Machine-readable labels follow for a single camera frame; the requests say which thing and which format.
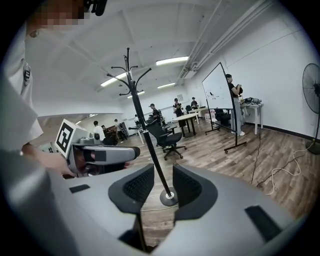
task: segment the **white cable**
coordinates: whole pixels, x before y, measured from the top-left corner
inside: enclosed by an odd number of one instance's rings
[[[177,204],[177,205],[174,205],[174,206],[170,206],[170,207],[166,207],[166,208],[161,208],[161,209],[141,210],[140,212],[160,211],[160,210],[166,210],[166,209],[170,209],[170,208],[177,207],[177,206],[179,206],[179,205]]]
[[[274,168],[274,169],[271,171],[272,192],[269,193],[269,194],[266,194],[266,195],[271,195],[273,192],[275,192],[274,173],[273,173],[273,171],[274,171],[274,170],[284,170],[285,172],[287,172],[288,174],[290,174],[290,175],[292,175],[292,176],[298,176],[298,175],[301,173],[301,169],[300,169],[300,165],[298,164],[298,161],[295,159],[295,153],[307,151],[309,148],[311,148],[312,145],[313,145],[313,143],[312,143],[307,149],[305,149],[305,150],[297,150],[297,151],[295,151],[295,152],[292,153],[293,160],[296,162],[296,165],[297,165],[298,168],[299,168],[299,173],[292,174],[290,171],[288,171],[288,170],[286,170],[286,169],[283,169],[283,168]]]

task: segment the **person's hand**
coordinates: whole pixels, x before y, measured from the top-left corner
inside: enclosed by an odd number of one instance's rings
[[[60,175],[68,174],[75,176],[75,174],[68,168],[67,161],[61,153],[43,152],[30,144],[24,145],[22,147],[22,152],[27,158],[38,161],[44,167],[52,169]]]

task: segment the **person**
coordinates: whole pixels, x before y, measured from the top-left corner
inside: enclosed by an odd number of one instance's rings
[[[231,96],[233,97],[234,101],[234,110],[231,110],[231,129],[236,130],[236,125],[237,125],[237,135],[238,136],[243,136],[245,133],[241,131],[241,108],[240,108],[240,102],[239,102],[239,94],[242,92],[242,85],[238,84],[236,87],[233,85],[233,78],[232,75],[226,74],[225,78],[227,79],[229,90],[231,93]]]
[[[108,130],[106,129],[106,127],[104,125],[101,125],[101,128],[103,130],[104,137],[107,137]]]
[[[118,122],[118,119],[114,120],[114,131],[118,134],[119,139],[121,139],[121,143],[124,142],[124,138],[127,140],[126,134],[122,132],[122,125]]]
[[[179,103],[178,99],[175,98],[174,104],[173,104],[173,112],[176,114],[177,118],[184,115],[184,113],[182,112],[183,109],[184,108],[182,107],[181,103]],[[186,126],[186,121],[185,120],[179,121],[179,126],[181,129],[183,129],[183,127]]]
[[[136,126],[138,126],[140,124],[139,118],[138,118],[138,116],[136,114],[134,115],[134,122],[135,122]]]
[[[105,133],[104,133],[104,130],[102,129],[102,127],[99,126],[98,124],[99,124],[98,121],[93,122],[93,125],[94,125],[93,132],[95,135],[99,134],[100,142],[102,143],[105,139]]]
[[[150,104],[150,108],[152,109],[153,120],[156,120],[156,122],[161,126],[159,111],[156,109],[155,104]]]
[[[198,105],[198,102],[196,102],[196,98],[195,98],[195,97],[192,97],[191,108],[192,108],[193,110],[197,110],[198,107],[199,107],[199,105]]]
[[[69,170],[66,159],[61,153],[43,152],[30,144],[30,141],[43,134],[43,131],[37,121],[37,115],[33,110],[32,104],[32,87],[33,76],[31,67],[25,60],[25,39],[27,36],[36,37],[39,29],[47,29],[52,25],[65,25],[69,21],[83,18],[85,13],[83,0],[47,0],[45,5],[39,6],[38,9],[27,19],[26,23],[20,28],[14,41],[9,48],[5,61],[3,63],[4,76],[8,86],[6,92],[16,100],[14,106],[25,104],[25,124],[22,125],[24,132],[21,130],[11,131],[11,135],[17,139],[15,145],[11,146],[0,143],[0,147],[5,150],[21,150],[21,153],[29,158],[40,162],[44,167],[56,171],[61,175],[73,175]],[[85,161],[83,155],[76,159],[79,161],[78,166],[84,169]]]

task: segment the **gray device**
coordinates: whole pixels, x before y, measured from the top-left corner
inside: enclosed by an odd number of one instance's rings
[[[174,227],[148,254],[140,211],[154,185],[153,164],[63,180],[18,153],[0,150],[0,162],[0,186],[17,224],[54,256],[275,255],[305,221],[245,181],[175,164]]]

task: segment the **fluorescent light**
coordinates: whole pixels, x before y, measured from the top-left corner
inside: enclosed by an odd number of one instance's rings
[[[127,75],[126,73],[122,73],[122,74],[116,76],[116,78],[121,79],[121,78],[124,78],[126,75]],[[115,79],[115,78],[111,78],[111,79],[109,79],[108,81],[105,81],[105,82],[103,82],[103,83],[100,84],[100,85],[101,85],[102,87],[106,87],[106,86],[112,84],[112,83],[115,82],[115,81],[118,81],[118,80]]]
[[[169,64],[169,63],[175,63],[175,62],[185,62],[189,59],[189,57],[179,57],[179,58],[168,58],[164,60],[158,60],[156,62],[157,66],[163,65],[163,64]]]
[[[168,83],[168,84],[159,86],[158,89],[163,88],[163,87],[167,87],[167,86],[173,86],[173,85],[175,85],[175,84],[176,84],[175,82],[173,82],[173,83]]]
[[[144,93],[145,93],[144,91],[141,91],[141,92],[138,93],[138,95],[144,94]]]

